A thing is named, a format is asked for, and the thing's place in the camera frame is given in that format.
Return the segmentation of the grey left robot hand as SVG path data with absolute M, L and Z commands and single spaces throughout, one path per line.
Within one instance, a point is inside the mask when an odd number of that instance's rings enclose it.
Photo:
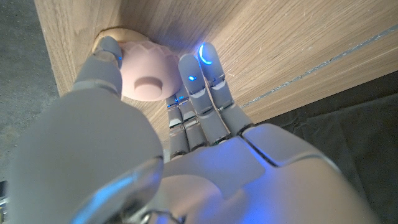
M 317 148 L 235 104 L 213 45 L 178 62 L 172 155 L 123 103 L 121 46 L 102 38 L 71 92 L 19 141 L 12 223 L 378 223 Z

